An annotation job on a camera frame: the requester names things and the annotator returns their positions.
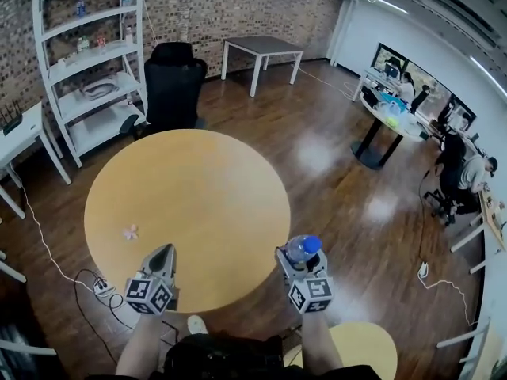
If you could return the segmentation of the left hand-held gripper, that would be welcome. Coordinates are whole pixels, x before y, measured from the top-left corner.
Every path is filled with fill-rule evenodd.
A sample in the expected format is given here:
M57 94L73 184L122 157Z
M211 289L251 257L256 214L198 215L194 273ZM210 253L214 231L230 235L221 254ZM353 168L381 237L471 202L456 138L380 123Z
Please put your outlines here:
M146 256L135 277L127 281L124 293L127 304L139 314L161 316L167 310L177 311L176 263L173 244L160 246Z

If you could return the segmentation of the clear plastic water bottle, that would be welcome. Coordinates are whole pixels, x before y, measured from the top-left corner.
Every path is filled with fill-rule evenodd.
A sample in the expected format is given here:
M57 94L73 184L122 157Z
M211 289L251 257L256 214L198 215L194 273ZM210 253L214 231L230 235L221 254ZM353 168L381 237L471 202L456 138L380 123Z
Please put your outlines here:
M315 235L299 235L290 239L284 252L291 264L308 262L322 247L322 241Z

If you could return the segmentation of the person's right forearm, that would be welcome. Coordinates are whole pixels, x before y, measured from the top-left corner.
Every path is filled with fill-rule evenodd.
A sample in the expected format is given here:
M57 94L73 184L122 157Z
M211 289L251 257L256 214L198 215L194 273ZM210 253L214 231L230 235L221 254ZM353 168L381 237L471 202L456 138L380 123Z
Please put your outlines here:
M323 312L302 315L301 338L303 368L306 371L319 376L342 368L341 357Z

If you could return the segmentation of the white power strip black plugs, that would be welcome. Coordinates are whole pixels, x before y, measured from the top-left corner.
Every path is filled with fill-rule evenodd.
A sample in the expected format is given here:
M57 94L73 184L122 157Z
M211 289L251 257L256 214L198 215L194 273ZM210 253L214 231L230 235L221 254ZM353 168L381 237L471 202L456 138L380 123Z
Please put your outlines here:
M106 279L98 278L93 283L93 291L96 295L108 295L114 292L115 287L110 284Z

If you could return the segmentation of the large round wooden table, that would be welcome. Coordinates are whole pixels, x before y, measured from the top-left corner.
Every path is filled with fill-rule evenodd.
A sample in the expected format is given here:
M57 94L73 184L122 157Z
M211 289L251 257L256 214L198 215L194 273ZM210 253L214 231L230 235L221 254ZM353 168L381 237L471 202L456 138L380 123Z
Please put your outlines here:
M132 224L139 238L127 241ZM90 255L119 290L152 251L174 245L182 313L219 309L255 290L290 225L288 194L270 163L237 139L197 129L150 135L114 155L84 214Z

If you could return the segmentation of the white shelf unit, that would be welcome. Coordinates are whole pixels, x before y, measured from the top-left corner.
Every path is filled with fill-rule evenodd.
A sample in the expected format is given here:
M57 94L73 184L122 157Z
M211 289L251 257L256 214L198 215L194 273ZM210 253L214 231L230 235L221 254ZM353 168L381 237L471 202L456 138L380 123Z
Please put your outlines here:
M74 161L80 165L82 155L116 137L122 123L130 115L138 116L135 124L146 121L148 105L145 72L143 69L133 72L128 61L129 55L135 55L139 65L144 63L142 30L144 0L131 0L130 6L122 6L120 0L117 7L86 14L82 18L77 17L50 30L46 30L43 24L45 1L32 0L37 59L53 115ZM65 68L58 66L57 63L50 64L47 53L50 39L80 26L111 17L119 18L119 39L105 42L103 50L96 46L81 52L76 51L69 59L64 59ZM131 26L134 32L133 44L125 41L125 29L128 26ZM80 89L74 89L63 96L57 94L56 86L60 82L113 59L120 59L122 62L122 69L114 73L119 84L116 92L94 101L85 99Z

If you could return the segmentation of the black headrest office chair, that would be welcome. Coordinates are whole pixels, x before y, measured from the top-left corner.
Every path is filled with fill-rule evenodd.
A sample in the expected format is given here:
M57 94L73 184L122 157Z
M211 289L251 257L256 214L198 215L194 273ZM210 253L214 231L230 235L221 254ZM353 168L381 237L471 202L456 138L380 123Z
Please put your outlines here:
M144 64L147 87L147 125L135 126L137 115L130 115L119 133L134 140L164 131L205 129L205 119L197 112L198 100L208 65L193 55L187 42L158 44Z

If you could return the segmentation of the clear plastic bag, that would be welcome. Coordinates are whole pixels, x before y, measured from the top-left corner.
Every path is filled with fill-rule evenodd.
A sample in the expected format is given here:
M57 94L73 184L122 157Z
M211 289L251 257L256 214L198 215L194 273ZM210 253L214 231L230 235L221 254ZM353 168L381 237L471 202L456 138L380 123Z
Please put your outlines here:
M400 107L397 101L381 102L379 107L385 116L397 118L401 115L403 107Z

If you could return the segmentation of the black equipment box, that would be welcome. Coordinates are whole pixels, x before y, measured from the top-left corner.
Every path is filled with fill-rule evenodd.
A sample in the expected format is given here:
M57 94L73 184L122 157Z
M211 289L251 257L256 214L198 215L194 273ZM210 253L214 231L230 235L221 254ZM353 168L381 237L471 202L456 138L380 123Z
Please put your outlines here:
M378 104L379 99L368 87L363 86L361 88L361 94L370 107L374 108Z

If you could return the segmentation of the black swivel office chair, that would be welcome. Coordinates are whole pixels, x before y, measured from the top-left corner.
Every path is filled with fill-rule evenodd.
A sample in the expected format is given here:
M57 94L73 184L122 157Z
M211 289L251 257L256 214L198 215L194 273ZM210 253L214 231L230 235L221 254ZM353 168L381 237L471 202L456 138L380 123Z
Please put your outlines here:
M436 201L437 206L433 208L431 216L443 219L445 226L456 222L455 216L451 215L451 210L458 205L459 176L466 152L467 148L462 137L458 134L447 133L444 136L444 149L435 162L439 188L433 192L427 191L423 195L424 200L431 197Z

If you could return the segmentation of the long wooden desk white legs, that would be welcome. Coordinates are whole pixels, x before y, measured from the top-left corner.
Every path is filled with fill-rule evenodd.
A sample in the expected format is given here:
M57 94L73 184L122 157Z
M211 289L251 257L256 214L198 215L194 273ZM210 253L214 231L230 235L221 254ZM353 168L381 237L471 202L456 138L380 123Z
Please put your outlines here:
M505 236L503 229L507 226L507 221L503 220L502 211L505 209L501 201L496 201L489 188L483 189L479 194L479 213L468 224L471 231L459 239L451 248L450 252L455 253L463 248L470 240L490 232L497 241L494 255L507 252Z

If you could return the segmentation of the black router with antennas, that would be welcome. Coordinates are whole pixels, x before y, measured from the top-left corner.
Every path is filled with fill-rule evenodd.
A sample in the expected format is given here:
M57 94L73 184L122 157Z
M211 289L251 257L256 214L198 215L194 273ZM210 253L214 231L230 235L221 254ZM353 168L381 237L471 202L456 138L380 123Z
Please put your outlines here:
M18 101L12 100L11 106L5 104L3 108L0 108L0 131L4 136L7 136L21 125L22 119L23 115Z

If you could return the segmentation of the white and black chair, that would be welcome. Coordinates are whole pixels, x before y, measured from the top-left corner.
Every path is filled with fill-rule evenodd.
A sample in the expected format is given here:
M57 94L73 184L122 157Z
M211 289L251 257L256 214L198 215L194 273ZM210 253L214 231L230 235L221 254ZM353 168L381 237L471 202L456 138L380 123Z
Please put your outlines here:
M447 104L444 106L443 110L440 112L436 121L439 125L446 125L448 123L449 117L452 115L456 106L456 96L451 94Z

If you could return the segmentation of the wide dark-framed window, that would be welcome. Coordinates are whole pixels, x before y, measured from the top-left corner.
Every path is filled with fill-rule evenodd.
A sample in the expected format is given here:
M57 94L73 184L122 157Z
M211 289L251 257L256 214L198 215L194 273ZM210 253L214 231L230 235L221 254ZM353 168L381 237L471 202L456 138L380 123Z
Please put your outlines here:
M395 79L395 83L397 84L398 87L403 72L409 72L414 81L415 97L421 92L421 88L423 85L429 86L429 88L431 89L430 94L425 99L425 101L418 107L415 113L421 115L421 117L429 123L430 122L437 123L436 121L437 117L443 110L444 106L447 104L451 94L454 93L447 87L445 87L445 85L440 83L431 74L427 73L424 69L419 67L416 63L409 60L407 57L399 54L397 51L391 49L385 44L378 44L376 53L374 55L374 59L372 60L372 67L384 73L383 71L384 64L391 56L398 58L402 66L401 70L399 71L400 72L399 79ZM452 112L452 115L449 117L448 123L444 126L447 128L454 129L453 127L455 117L458 114L462 114L463 112L470 113L471 116L474 118L469 128L464 133L468 132L471 125L476 120L477 116L457 96L455 109Z

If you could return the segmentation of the white wall pipes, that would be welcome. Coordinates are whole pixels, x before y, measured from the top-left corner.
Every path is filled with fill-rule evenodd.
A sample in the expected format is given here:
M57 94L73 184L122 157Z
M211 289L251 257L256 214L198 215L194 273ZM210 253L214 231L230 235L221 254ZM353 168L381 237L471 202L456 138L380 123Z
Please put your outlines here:
M341 50L341 45L345 38L345 34L349 29L357 3L358 0L344 0L341 4L337 23L335 25L330 45L326 54L326 57L330 61L330 65L333 67L337 65L339 51Z

